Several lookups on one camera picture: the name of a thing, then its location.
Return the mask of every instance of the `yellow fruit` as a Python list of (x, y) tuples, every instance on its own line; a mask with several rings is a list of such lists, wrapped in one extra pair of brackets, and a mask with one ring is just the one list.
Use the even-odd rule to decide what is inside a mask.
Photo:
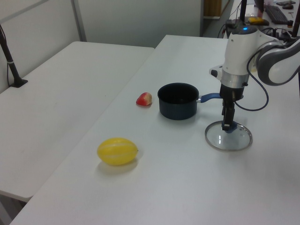
[(130, 162), (137, 155), (136, 145), (128, 139), (114, 137), (102, 142), (97, 154), (103, 162), (110, 165), (122, 165)]

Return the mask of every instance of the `black pot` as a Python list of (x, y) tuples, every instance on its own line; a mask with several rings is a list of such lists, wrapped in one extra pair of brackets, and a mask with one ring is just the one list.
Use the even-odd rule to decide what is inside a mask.
[(158, 93), (159, 110), (172, 120), (185, 120), (197, 112), (197, 102), (220, 98), (219, 93), (199, 96), (199, 91), (187, 83), (170, 83), (160, 88)]

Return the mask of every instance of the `apple slice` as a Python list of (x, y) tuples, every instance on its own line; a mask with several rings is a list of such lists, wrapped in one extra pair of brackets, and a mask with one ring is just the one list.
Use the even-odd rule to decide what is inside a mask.
[(148, 106), (152, 103), (152, 95), (149, 92), (145, 92), (137, 99), (136, 104), (141, 106)]

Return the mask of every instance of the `desk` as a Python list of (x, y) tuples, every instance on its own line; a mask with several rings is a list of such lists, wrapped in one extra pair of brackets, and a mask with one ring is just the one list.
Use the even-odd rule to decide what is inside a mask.
[[(222, 119), (220, 99), (198, 105), (188, 120), (159, 113), (156, 94), (165, 84), (190, 83), (200, 94), (219, 91), (208, 71), (224, 62), (226, 43), (166, 36), (11, 225), (299, 224), (297, 78), (267, 87), (270, 103), (263, 111), (236, 109), (235, 120), (254, 139), (241, 152), (220, 152), (205, 141), (205, 128)], [(153, 104), (136, 106), (145, 91)], [(252, 79), (244, 95), (244, 106), (265, 101)], [(101, 162), (98, 145), (115, 136), (137, 145), (135, 161)]]
[(74, 42), (0, 94), (0, 194), (28, 201), (152, 48)]
[[(296, 19), (296, 15), (297, 15), (297, 10), (298, 10), (298, 7), (299, 7), (299, 0), (295, 0), (296, 4), (293, 4), (294, 5), (294, 9), (282, 9), (282, 6), (278, 6), (274, 3), (274, 6), (278, 6), (280, 8), (280, 10), (284, 13), (284, 15), (286, 16), (286, 18), (288, 20), (293, 20), (295, 22), (295, 19)], [(232, 19), (234, 20), (235, 17), (236, 17), (236, 12), (233, 13), (235, 11), (235, 9), (238, 7), (240, 3), (240, 0), (234, 0), (234, 3), (232, 5), (232, 9), (231, 9), (231, 13), (232, 14), (229, 19)], [(257, 16), (257, 7), (254, 7), (254, 4), (252, 5), (247, 5), (246, 7), (246, 13), (245, 13), (245, 16)], [(274, 24), (271, 22), (271, 19), (270, 17), (268, 16), (268, 14), (266, 12), (263, 13), (263, 19), (267, 20), (270, 22), (269, 26), (264, 26), (264, 27), (273, 27), (273, 28), (283, 28), (283, 29), (286, 29), (287, 26), (286, 25), (282, 25), (282, 24)]]

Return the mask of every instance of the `white wall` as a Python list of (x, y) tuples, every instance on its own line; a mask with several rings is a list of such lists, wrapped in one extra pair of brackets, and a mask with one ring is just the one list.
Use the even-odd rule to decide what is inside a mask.
[(166, 34), (199, 36), (202, 0), (77, 0), (89, 42), (156, 47)]
[[(48, 0), (1, 25), (20, 77), (79, 41), (70, 0)], [(0, 93), (7, 88), (6, 59), (0, 49)]]

